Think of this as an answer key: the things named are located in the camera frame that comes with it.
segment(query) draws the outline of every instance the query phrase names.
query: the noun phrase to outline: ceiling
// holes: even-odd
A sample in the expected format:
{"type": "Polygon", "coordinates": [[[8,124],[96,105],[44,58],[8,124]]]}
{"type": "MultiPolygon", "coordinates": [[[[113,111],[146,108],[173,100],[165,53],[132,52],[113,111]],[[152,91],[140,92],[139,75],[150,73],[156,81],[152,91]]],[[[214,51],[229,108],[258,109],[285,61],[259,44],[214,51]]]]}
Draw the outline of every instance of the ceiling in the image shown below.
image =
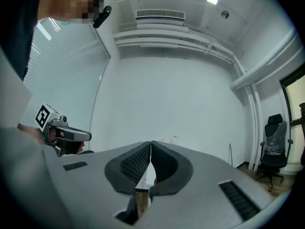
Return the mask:
{"type": "Polygon", "coordinates": [[[120,24],[135,22],[135,11],[140,9],[168,9],[185,12],[185,24],[215,36],[231,46],[236,45],[247,32],[265,0],[218,0],[212,5],[206,0],[117,0],[120,24]],[[223,19],[223,10],[229,17],[223,19]]]}

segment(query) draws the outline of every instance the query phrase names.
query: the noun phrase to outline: white pipe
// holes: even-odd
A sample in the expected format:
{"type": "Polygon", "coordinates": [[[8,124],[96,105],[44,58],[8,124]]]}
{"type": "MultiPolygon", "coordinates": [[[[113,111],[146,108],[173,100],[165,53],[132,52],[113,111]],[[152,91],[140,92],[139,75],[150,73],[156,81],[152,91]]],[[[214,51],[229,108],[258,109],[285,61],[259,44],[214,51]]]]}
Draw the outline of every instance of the white pipe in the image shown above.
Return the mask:
{"type": "Polygon", "coordinates": [[[255,101],[253,98],[253,94],[250,93],[250,87],[246,86],[246,89],[248,89],[250,98],[251,98],[251,108],[253,109],[253,116],[252,117],[252,122],[253,122],[253,142],[252,142],[252,149],[251,149],[251,156],[250,156],[250,162],[248,166],[248,170],[252,171],[253,166],[254,166],[254,161],[255,161],[255,154],[256,154],[256,149],[257,149],[257,143],[258,143],[258,118],[257,118],[257,111],[255,107],[255,101]]]}
{"type": "Polygon", "coordinates": [[[262,111],[262,105],[261,105],[261,101],[260,101],[260,98],[259,98],[259,95],[258,95],[258,92],[257,92],[257,89],[256,89],[256,86],[254,84],[253,85],[253,91],[254,91],[254,96],[255,96],[255,100],[256,100],[256,103],[257,103],[257,110],[258,110],[258,119],[259,119],[259,135],[258,135],[258,143],[256,145],[256,160],[255,160],[255,166],[254,166],[254,172],[257,171],[257,168],[258,168],[258,163],[260,162],[260,143],[263,141],[263,111],[262,111]]]}
{"type": "MultiPolygon", "coordinates": [[[[246,71],[244,67],[240,64],[238,58],[234,55],[233,52],[230,50],[226,50],[227,53],[231,53],[233,56],[233,59],[235,61],[234,66],[239,70],[240,73],[237,72],[238,76],[240,77],[241,75],[245,74],[246,71]]],[[[251,108],[251,118],[252,118],[252,130],[253,130],[253,142],[252,142],[252,149],[251,149],[251,156],[250,156],[250,162],[248,166],[248,170],[252,171],[253,165],[254,165],[254,159],[255,159],[255,154],[256,154],[256,147],[257,147],[257,139],[258,139],[258,123],[257,123],[257,113],[256,113],[256,108],[255,108],[255,102],[253,95],[251,94],[249,86],[245,87],[248,101],[249,101],[249,106],[251,108]]]]}
{"type": "Polygon", "coordinates": [[[288,44],[294,34],[295,30],[292,28],[289,33],[281,40],[281,42],[276,45],[276,47],[263,60],[251,68],[246,74],[235,80],[231,84],[230,88],[239,89],[242,86],[250,84],[251,81],[255,81],[254,76],[257,75],[257,73],[259,73],[263,68],[265,68],[267,64],[288,44]]]}
{"type": "Polygon", "coordinates": [[[163,47],[163,48],[178,48],[176,44],[168,44],[168,43],[151,43],[151,42],[144,42],[140,47],[163,47]]]}
{"type": "Polygon", "coordinates": [[[204,34],[202,34],[202,33],[200,33],[200,32],[196,32],[196,31],[192,31],[192,30],[189,30],[188,33],[191,34],[191,35],[195,35],[195,36],[206,37],[206,38],[208,38],[209,40],[213,39],[213,37],[211,37],[211,36],[204,35],[204,34]]]}
{"type": "Polygon", "coordinates": [[[178,25],[183,26],[183,20],[169,20],[166,17],[160,16],[159,18],[152,18],[151,16],[142,16],[140,20],[137,20],[137,24],[170,24],[170,25],[178,25]]]}
{"type": "Polygon", "coordinates": [[[236,44],[233,44],[233,43],[227,41],[225,38],[223,38],[223,37],[221,37],[221,36],[218,36],[218,35],[216,35],[216,34],[210,32],[210,31],[207,31],[207,30],[204,30],[204,29],[201,29],[201,28],[199,28],[199,27],[192,26],[192,25],[189,25],[189,24],[185,24],[185,23],[184,23],[184,26],[189,27],[190,29],[193,29],[193,30],[202,31],[202,32],[204,32],[204,33],[206,33],[206,34],[212,35],[214,38],[218,38],[218,39],[222,40],[223,42],[229,44],[229,45],[232,46],[232,47],[236,46],[236,44]]]}
{"type": "Polygon", "coordinates": [[[115,41],[115,44],[125,44],[125,43],[133,43],[133,42],[164,42],[164,43],[172,43],[172,44],[181,44],[185,46],[195,47],[202,50],[206,50],[205,46],[195,44],[192,42],[186,42],[179,39],[172,39],[172,38],[164,38],[164,37],[138,37],[138,38],[129,38],[129,39],[121,39],[115,41]]]}
{"type": "MultiPolygon", "coordinates": [[[[240,77],[243,73],[244,70],[241,67],[238,67],[236,62],[233,63],[233,66],[237,72],[238,77],[240,77]]],[[[252,142],[252,149],[251,149],[251,158],[250,158],[250,162],[249,162],[249,166],[248,166],[248,170],[252,171],[253,169],[253,164],[254,164],[254,157],[255,157],[255,152],[256,152],[256,134],[257,134],[257,118],[256,118],[256,109],[255,109],[255,103],[254,103],[254,99],[253,96],[250,92],[249,86],[245,87],[246,93],[247,93],[247,97],[248,97],[248,101],[249,101],[249,106],[251,108],[251,118],[252,118],[252,130],[253,130],[253,142],[252,142]]]]}
{"type": "Polygon", "coordinates": [[[221,50],[221,51],[224,51],[224,52],[226,52],[226,53],[228,53],[228,54],[230,54],[230,55],[234,55],[234,53],[231,51],[231,50],[229,50],[229,49],[227,49],[227,48],[225,48],[224,46],[222,46],[220,43],[218,43],[218,42],[216,42],[215,44],[214,44],[214,47],[216,47],[216,48],[218,48],[219,50],[221,50]]]}
{"type": "Polygon", "coordinates": [[[214,39],[211,39],[206,51],[205,51],[205,54],[208,54],[208,52],[211,50],[212,46],[214,44],[214,39]]]}
{"type": "MultiPolygon", "coordinates": [[[[120,45],[117,45],[117,47],[126,47],[126,46],[145,46],[145,42],[137,42],[137,43],[125,43],[125,44],[120,44],[120,45]]],[[[166,43],[148,43],[147,46],[150,46],[150,47],[153,47],[153,46],[162,46],[162,47],[167,47],[166,43]]],[[[199,51],[199,52],[205,52],[205,50],[202,50],[202,49],[198,49],[198,48],[194,48],[194,47],[188,47],[188,46],[183,46],[183,45],[178,45],[178,44],[175,44],[175,47],[176,48],[186,48],[186,49],[190,49],[190,50],[195,50],[195,51],[199,51]]],[[[220,58],[226,62],[228,62],[229,64],[232,64],[232,60],[231,59],[228,59],[228,57],[226,57],[225,55],[223,55],[222,53],[219,53],[217,51],[210,51],[209,54],[213,55],[214,57],[217,57],[217,58],[220,58]]]]}
{"type": "Polygon", "coordinates": [[[189,28],[179,25],[168,25],[168,24],[137,24],[138,30],[172,30],[188,33],[189,28]]]}
{"type": "Polygon", "coordinates": [[[170,30],[134,30],[134,31],[124,31],[113,35],[113,38],[117,39],[119,37],[134,36],[134,35],[166,35],[166,36],[176,36],[189,38],[200,42],[210,43],[210,40],[202,36],[196,36],[189,33],[170,31],[170,30]]]}
{"type": "Polygon", "coordinates": [[[271,65],[275,60],[277,60],[291,45],[295,42],[298,35],[295,35],[293,39],[283,48],[283,50],[280,51],[279,54],[277,54],[267,65],[271,65]]]}
{"type": "Polygon", "coordinates": [[[128,27],[132,27],[132,26],[136,26],[137,22],[128,22],[128,23],[123,23],[123,24],[119,24],[119,27],[124,27],[124,26],[128,26],[128,27]]]}
{"type": "Polygon", "coordinates": [[[273,71],[270,75],[266,76],[265,78],[261,79],[259,82],[255,83],[258,85],[259,83],[263,82],[264,80],[268,79],[269,77],[273,76],[274,74],[278,73],[281,69],[283,69],[286,65],[288,65],[301,51],[303,47],[301,47],[286,63],[284,63],[281,67],[273,71]]]}

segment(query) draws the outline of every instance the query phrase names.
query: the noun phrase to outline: window blind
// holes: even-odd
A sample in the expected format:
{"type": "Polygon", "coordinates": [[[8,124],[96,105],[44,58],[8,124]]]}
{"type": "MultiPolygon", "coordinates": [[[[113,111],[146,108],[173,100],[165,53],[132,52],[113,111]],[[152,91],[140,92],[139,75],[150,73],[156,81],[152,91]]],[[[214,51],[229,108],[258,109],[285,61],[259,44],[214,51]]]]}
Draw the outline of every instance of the window blind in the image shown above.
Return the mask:
{"type": "Polygon", "coordinates": [[[36,126],[43,102],[89,131],[95,96],[110,56],[90,24],[44,19],[35,27],[24,84],[32,92],[20,122],[36,126]]]}

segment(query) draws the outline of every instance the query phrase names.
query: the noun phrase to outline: plastic wrap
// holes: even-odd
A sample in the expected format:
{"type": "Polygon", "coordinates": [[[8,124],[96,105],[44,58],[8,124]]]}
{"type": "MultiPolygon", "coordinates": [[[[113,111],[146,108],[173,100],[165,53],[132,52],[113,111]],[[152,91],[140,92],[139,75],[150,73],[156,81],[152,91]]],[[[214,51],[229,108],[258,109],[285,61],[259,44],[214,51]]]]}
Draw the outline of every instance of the plastic wrap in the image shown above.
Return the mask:
{"type": "Polygon", "coordinates": [[[265,154],[268,155],[280,155],[285,152],[285,137],[287,130],[287,122],[283,121],[277,131],[266,138],[265,154]]]}

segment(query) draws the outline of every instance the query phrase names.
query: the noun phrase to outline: air conditioner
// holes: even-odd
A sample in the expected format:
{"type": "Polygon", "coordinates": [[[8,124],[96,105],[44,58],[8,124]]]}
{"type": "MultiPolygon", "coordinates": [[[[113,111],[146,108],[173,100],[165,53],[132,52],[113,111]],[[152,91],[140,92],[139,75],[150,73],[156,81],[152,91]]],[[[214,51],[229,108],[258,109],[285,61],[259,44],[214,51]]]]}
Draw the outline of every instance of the air conditioner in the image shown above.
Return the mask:
{"type": "Polygon", "coordinates": [[[185,13],[174,10],[137,10],[137,24],[171,24],[183,26],[185,13]]]}

